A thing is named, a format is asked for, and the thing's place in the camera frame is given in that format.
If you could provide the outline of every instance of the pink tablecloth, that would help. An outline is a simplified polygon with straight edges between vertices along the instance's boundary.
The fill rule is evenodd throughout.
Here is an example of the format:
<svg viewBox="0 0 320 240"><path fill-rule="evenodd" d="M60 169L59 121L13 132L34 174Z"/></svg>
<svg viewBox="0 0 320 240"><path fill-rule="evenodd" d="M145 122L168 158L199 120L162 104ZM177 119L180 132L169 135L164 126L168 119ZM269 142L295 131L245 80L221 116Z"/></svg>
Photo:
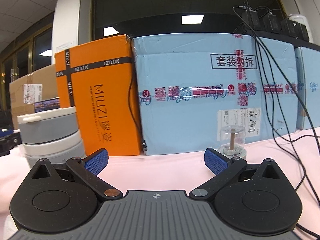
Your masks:
<svg viewBox="0 0 320 240"><path fill-rule="evenodd" d="M311 134L311 130L298 131L292 135L297 138ZM282 139L277 141L291 149ZM315 190L320 195L320 156L313 137L305 137L294 143L304 163L307 174ZM282 152L273 140L260 141L246 145L247 162L261 163L265 158L273 158L281 167L291 184L295 187L301 177L301 168L287 153ZM9 156L0 157L0 239L3 234L4 217L9 214L9 202L14 192L29 171L27 162L21 156L20 148L15 148ZM136 190L190 190L204 183L214 174L204 165L204 152L158 155L110 157L108 166L99 177L125 193L129 189ZM299 223L320 234L320 209L307 182L298 190L303 204L303 212ZM302 239L314 239L296 230Z"/></svg>

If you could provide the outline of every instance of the red circular logo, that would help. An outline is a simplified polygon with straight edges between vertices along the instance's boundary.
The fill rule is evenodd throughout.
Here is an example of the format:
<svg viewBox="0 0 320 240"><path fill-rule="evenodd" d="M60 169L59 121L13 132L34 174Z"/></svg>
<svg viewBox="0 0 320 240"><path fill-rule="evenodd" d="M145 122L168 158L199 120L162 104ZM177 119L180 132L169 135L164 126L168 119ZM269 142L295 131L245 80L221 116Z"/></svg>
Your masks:
<svg viewBox="0 0 320 240"><path fill-rule="evenodd" d="M149 92L148 90L143 90L142 96L145 97L145 98L147 98L147 97L150 96L150 92Z"/></svg>
<svg viewBox="0 0 320 240"><path fill-rule="evenodd" d="M228 85L228 90L229 91L234 91L235 90L235 87L234 87L234 85Z"/></svg>

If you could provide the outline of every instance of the white column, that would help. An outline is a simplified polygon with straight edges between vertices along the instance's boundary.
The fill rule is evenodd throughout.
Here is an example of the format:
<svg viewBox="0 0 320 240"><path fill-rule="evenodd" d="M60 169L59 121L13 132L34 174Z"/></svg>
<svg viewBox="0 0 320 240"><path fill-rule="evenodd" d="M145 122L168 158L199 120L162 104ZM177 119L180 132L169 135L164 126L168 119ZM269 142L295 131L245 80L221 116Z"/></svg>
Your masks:
<svg viewBox="0 0 320 240"><path fill-rule="evenodd" d="M320 45L320 0L281 0L286 13L304 15L310 25L314 44Z"/></svg>
<svg viewBox="0 0 320 240"><path fill-rule="evenodd" d="M58 0L52 27L52 64L54 54L91 41L92 0Z"/></svg>

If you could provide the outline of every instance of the gray ribbed plate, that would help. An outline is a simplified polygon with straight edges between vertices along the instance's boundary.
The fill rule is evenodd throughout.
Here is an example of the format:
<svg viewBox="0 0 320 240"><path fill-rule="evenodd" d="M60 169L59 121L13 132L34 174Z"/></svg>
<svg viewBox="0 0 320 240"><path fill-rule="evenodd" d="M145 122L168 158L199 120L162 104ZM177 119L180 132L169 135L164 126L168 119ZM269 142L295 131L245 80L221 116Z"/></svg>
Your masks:
<svg viewBox="0 0 320 240"><path fill-rule="evenodd" d="M180 191L128 191L107 201L97 215L79 228L41 235L24 230L11 240L297 240L292 232L278 236L248 236L223 224L209 203Z"/></svg>

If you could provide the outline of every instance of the blue gripper pad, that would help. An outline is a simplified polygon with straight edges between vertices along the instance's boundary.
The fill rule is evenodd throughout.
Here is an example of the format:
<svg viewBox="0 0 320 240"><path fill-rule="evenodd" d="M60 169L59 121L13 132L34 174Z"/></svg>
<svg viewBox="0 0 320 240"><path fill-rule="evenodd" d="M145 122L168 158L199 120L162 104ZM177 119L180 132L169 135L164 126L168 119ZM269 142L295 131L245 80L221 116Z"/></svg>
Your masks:
<svg viewBox="0 0 320 240"><path fill-rule="evenodd" d="M107 150L101 148L88 157L84 158L82 161L84 162L84 167L97 176L100 171L102 171L103 168L107 166L108 160L109 156Z"/></svg>
<svg viewBox="0 0 320 240"><path fill-rule="evenodd" d="M215 174L218 175L220 172L228 168L228 162L230 159L223 156L212 148L208 148L204 152L204 164Z"/></svg>

